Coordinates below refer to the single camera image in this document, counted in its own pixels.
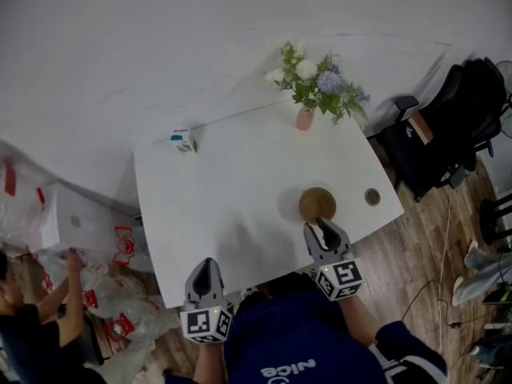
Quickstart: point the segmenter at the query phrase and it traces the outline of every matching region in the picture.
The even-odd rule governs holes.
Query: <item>blue shirt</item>
[[[447,382],[442,357],[402,322],[376,340],[368,349],[349,336],[339,304],[319,290],[272,298],[234,319],[224,345],[228,383]]]

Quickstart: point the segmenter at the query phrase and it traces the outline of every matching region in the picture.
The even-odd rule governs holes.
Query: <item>white table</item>
[[[289,103],[196,129],[198,153],[168,141],[135,153],[138,196],[158,284],[168,307],[184,300],[192,269],[215,258],[225,293],[312,263],[298,215],[301,193],[328,189],[334,221],[352,242],[403,213],[370,144],[350,118],[332,126],[319,112],[308,132],[295,129]],[[381,195],[369,206],[365,192]]]

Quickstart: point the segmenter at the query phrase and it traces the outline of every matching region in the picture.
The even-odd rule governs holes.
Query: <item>white flower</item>
[[[302,60],[297,64],[297,75],[303,80],[312,78],[317,73],[317,65],[311,60]]]
[[[282,68],[276,68],[265,74],[265,80],[268,82],[282,82],[285,79],[285,72]]]
[[[300,55],[301,57],[304,57],[304,42],[302,40],[298,40],[298,39],[294,38],[291,41],[291,45],[294,48],[296,55]]]

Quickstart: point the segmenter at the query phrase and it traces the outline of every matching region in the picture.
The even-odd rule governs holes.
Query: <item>white cardboard box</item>
[[[60,183],[47,186],[42,192],[45,209],[40,241],[38,246],[30,247],[32,251],[61,251],[74,247],[116,254],[120,235],[129,234],[131,228],[140,226],[134,219],[91,201]]]

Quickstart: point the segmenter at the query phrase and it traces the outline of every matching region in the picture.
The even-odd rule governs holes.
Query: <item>black office chair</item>
[[[505,99],[503,78],[487,58],[452,66],[434,100],[419,110],[433,134],[424,144],[402,120],[418,100],[397,98],[395,124],[374,136],[396,170],[395,189],[404,181],[418,201],[433,187],[459,186],[475,169],[477,151],[487,148],[492,155],[490,139],[500,131]]]

